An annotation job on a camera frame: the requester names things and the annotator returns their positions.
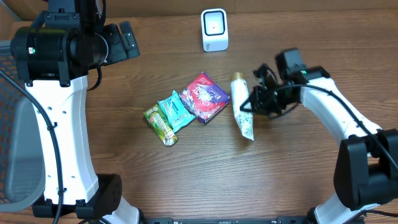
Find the white tube gold cap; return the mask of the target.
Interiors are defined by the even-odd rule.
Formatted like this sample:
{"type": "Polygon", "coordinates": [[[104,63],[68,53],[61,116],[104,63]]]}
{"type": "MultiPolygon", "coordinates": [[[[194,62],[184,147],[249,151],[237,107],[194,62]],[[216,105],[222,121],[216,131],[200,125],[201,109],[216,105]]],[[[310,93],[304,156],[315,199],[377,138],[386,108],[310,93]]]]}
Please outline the white tube gold cap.
{"type": "Polygon", "coordinates": [[[233,114],[242,136],[254,140],[253,113],[249,101],[249,91],[244,74],[234,72],[231,75],[231,99],[233,114]]]}

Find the red purple snack package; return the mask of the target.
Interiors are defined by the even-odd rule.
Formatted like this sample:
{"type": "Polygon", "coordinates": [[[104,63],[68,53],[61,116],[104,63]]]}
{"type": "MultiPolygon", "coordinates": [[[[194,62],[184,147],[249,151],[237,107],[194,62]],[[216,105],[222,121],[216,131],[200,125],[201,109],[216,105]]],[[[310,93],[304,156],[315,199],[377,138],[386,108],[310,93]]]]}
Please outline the red purple snack package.
{"type": "Polygon", "coordinates": [[[181,93],[179,97],[186,109],[206,124],[227,104],[230,96],[205,72],[201,72],[181,93]]]}

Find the green noodle snack pack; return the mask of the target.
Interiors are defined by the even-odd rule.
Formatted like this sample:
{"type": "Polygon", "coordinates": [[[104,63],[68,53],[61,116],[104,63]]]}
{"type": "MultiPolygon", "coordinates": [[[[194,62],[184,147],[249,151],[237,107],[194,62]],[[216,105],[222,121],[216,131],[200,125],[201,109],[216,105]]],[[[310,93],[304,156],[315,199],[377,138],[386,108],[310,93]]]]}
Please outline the green noodle snack pack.
{"type": "Polygon", "coordinates": [[[159,105],[150,107],[148,110],[144,111],[143,114],[149,125],[165,146],[173,146],[178,141],[178,137],[169,125],[169,122],[159,105]]]}

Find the teal wet wipes pack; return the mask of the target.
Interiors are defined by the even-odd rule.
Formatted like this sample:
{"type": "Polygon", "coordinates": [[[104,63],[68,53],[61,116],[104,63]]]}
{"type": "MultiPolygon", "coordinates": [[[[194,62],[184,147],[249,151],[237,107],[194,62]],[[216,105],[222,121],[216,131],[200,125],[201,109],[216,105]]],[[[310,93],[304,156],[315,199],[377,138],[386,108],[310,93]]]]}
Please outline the teal wet wipes pack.
{"type": "Polygon", "coordinates": [[[184,107],[178,93],[174,90],[172,95],[164,100],[157,102],[160,109],[166,115],[169,125],[174,133],[189,125],[195,116],[184,107]]]}

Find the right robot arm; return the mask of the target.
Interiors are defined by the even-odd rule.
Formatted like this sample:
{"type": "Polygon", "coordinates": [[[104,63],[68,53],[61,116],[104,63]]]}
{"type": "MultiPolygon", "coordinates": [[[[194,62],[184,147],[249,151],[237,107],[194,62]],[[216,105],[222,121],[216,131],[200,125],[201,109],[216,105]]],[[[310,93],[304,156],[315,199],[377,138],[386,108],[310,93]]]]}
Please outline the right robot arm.
{"type": "Polygon", "coordinates": [[[363,116],[339,91],[321,66],[308,68],[298,49],[275,56],[277,71],[262,64],[259,83],[239,109],[280,118],[302,104],[323,123],[339,145],[334,193],[306,216],[281,216],[277,223],[364,223],[369,213],[397,198],[397,130],[382,129],[363,116]]]}

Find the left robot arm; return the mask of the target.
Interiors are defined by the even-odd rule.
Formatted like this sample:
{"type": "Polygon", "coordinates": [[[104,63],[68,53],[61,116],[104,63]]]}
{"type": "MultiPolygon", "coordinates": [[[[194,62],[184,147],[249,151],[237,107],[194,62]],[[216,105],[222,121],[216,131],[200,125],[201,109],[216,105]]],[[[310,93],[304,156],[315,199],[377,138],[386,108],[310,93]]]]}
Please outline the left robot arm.
{"type": "Polygon", "coordinates": [[[97,174],[86,125],[88,72],[137,57],[127,22],[106,24],[104,1],[49,1],[11,40],[21,92],[32,102],[44,157],[45,187],[36,217],[138,224],[141,213],[122,195],[117,174],[97,174]]]}

